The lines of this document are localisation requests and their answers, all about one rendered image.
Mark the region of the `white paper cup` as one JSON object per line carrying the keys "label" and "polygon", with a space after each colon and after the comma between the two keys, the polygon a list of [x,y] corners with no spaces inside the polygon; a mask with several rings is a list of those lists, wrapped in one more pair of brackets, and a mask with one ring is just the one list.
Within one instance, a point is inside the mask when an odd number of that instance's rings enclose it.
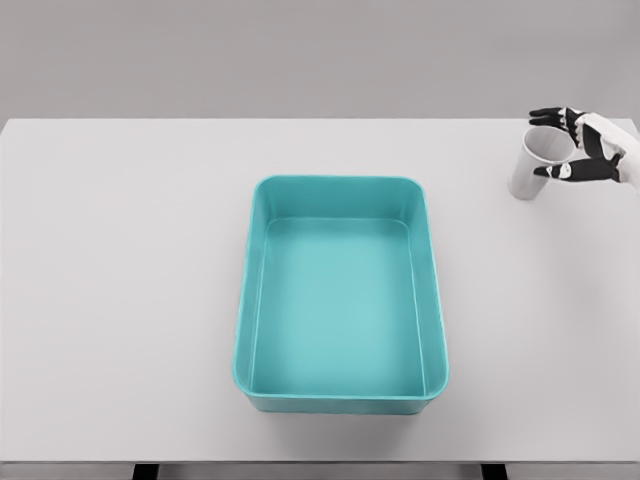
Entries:
{"label": "white paper cup", "polygon": [[519,200],[533,200],[546,185],[546,177],[534,174],[538,167],[567,162],[575,152],[570,136],[549,126],[532,126],[524,134],[521,150],[509,179],[510,193]]}

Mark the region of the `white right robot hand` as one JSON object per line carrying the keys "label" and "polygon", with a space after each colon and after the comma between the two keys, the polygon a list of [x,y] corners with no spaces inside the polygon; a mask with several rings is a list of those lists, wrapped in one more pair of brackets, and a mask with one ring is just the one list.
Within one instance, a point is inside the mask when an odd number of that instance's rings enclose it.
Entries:
{"label": "white right robot hand", "polygon": [[570,107],[549,107],[529,112],[529,124],[549,126],[567,133],[587,157],[553,167],[538,167],[534,174],[563,182],[620,181],[621,149],[629,134],[609,119]]}

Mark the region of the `teal plastic basket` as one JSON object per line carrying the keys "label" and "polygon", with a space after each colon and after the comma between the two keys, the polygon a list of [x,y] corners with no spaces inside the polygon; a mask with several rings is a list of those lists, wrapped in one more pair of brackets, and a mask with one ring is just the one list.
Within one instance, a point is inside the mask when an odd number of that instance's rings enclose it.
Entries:
{"label": "teal plastic basket", "polygon": [[450,364],[423,187],[273,175],[255,187],[232,372],[262,412],[414,415]]}

